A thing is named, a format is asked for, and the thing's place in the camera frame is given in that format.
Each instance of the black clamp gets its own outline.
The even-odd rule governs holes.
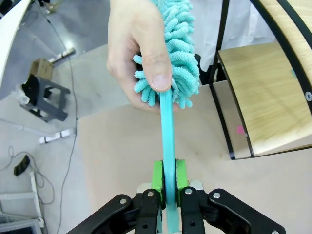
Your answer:
[[[204,220],[226,234],[286,234],[285,229],[223,189],[209,194],[186,187],[180,191],[183,234],[205,234]],[[68,234],[135,234],[162,232],[160,193],[147,189],[133,199],[117,195]]]

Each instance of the green gripper pad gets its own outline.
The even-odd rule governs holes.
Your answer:
[[[176,160],[176,187],[177,187],[177,205],[180,206],[180,191],[188,187],[187,171],[185,160]]]
[[[162,207],[165,206],[165,186],[164,186],[164,171],[162,161],[154,162],[152,189],[160,193]]]

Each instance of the wooden shelf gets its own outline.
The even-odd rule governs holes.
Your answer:
[[[219,51],[255,156],[312,134],[297,78],[277,42]]]
[[[294,21],[276,0],[258,0],[283,32],[312,84],[312,49]],[[312,1],[288,0],[306,26],[312,31]]]

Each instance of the teal plastic handle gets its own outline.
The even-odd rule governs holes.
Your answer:
[[[176,205],[176,151],[171,89],[160,93],[160,119],[163,167],[166,186],[168,233],[179,232],[179,212]]]

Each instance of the cardboard box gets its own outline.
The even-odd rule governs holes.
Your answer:
[[[44,78],[47,80],[52,79],[53,64],[44,58],[39,58],[31,64],[30,74]]]

